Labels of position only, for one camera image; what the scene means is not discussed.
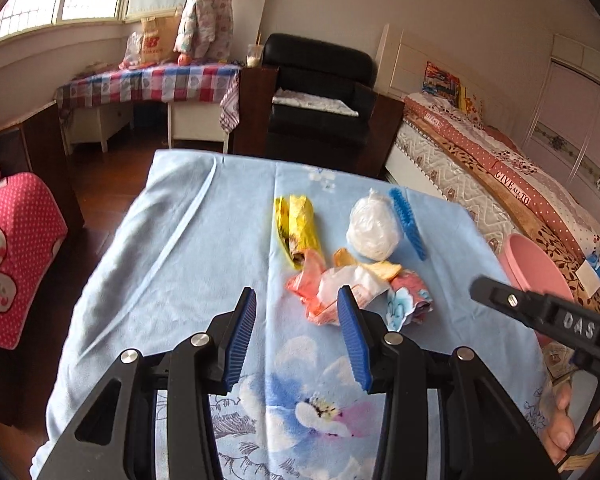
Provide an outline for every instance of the blue brush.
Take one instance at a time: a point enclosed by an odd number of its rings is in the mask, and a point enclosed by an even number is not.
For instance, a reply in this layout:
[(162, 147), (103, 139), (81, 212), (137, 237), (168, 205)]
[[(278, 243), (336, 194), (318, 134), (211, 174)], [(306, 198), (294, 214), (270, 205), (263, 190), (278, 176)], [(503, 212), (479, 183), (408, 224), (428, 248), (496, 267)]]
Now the blue brush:
[(400, 225), (402, 226), (404, 234), (411, 242), (413, 248), (416, 249), (420, 260), (424, 261), (427, 258), (427, 253), (424, 249), (420, 231), (418, 231), (416, 219), (413, 217), (413, 212), (411, 211), (408, 200), (397, 187), (394, 187), (389, 191), (389, 196), (394, 201), (394, 210), (398, 215), (398, 220), (400, 220)]
[(344, 343), (351, 361), (353, 377), (368, 392), (372, 386), (371, 358), (368, 341), (370, 335), (361, 320), (362, 314), (351, 289), (343, 286), (338, 291), (338, 320), (342, 328)]
[(229, 392), (240, 379), (242, 365), (247, 355), (251, 332), (256, 321), (256, 293), (252, 288), (245, 287), (235, 308), (237, 319), (232, 319), (232, 330), (224, 351), (224, 373), (222, 382)]

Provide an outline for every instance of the fingernail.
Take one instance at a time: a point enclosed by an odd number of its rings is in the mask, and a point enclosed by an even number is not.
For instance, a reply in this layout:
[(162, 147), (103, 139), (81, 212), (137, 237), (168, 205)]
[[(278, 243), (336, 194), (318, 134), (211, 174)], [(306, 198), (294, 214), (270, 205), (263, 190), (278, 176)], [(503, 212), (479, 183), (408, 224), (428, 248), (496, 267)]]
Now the fingernail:
[(563, 450), (566, 450), (571, 445), (571, 437), (569, 436), (569, 433), (558, 433), (558, 435), (555, 437), (555, 443)]

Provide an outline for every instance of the light blue tablecloth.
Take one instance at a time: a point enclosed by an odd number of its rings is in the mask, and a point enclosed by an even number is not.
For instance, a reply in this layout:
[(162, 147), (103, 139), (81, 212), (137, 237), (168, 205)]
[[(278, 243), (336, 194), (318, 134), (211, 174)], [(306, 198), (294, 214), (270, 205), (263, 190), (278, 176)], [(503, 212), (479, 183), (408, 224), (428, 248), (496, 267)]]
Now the light blue tablecloth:
[[(212, 398), (227, 479), (368, 480), (378, 448), (383, 396), (353, 380), (336, 326), (304, 318), (284, 289), (293, 275), (272, 228), (277, 196), (306, 194), (325, 254), (346, 246), (349, 213), (373, 187), (390, 185), (297, 164), (192, 151), (159, 151), (146, 189), (77, 303), (46, 414), (46, 457), (88, 391), (126, 348), (172, 349), (231, 310), (246, 285), (258, 316), (243, 377), (227, 398)], [(544, 380), (534, 333), (468, 295), (472, 279), (506, 281), (496, 257), (458, 205), (407, 190), (428, 258), (405, 240), (391, 260), (416, 270), (435, 311), (404, 333), (423, 348), (471, 346), (537, 425)], [(385, 298), (374, 305), (382, 309)], [(167, 478), (165, 400), (158, 407), (157, 476)], [(438, 471), (438, 421), (430, 411), (430, 478)]]

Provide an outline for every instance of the pink plastic basin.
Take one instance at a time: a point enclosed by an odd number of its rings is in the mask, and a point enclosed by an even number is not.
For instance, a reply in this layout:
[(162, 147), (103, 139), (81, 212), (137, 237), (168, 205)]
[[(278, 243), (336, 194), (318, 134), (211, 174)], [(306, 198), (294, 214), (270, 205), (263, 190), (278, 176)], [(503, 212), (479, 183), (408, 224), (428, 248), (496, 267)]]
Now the pink plastic basin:
[[(560, 269), (529, 238), (519, 234), (510, 235), (498, 260), (512, 286), (573, 301), (571, 289)], [(538, 341), (540, 346), (544, 346), (551, 340), (538, 334)]]

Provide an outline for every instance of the silver screw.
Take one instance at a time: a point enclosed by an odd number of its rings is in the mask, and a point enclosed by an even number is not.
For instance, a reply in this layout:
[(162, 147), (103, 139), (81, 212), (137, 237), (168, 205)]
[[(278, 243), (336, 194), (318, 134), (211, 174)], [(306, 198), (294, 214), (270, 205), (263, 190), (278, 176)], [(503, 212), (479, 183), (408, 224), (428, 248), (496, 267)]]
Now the silver screw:
[(387, 332), (384, 334), (384, 342), (391, 346), (399, 345), (403, 340), (404, 338), (398, 332)]
[(191, 344), (193, 346), (205, 346), (209, 344), (209, 341), (211, 341), (211, 338), (204, 332), (198, 332), (191, 336)]
[(461, 346), (458, 349), (458, 359), (461, 361), (470, 361), (475, 357), (474, 351), (466, 346)]
[(125, 350), (124, 352), (122, 352), (122, 354), (120, 355), (120, 360), (125, 364), (131, 364), (133, 361), (135, 361), (136, 359), (138, 359), (138, 352), (136, 350), (133, 350), (132, 348), (129, 350)]

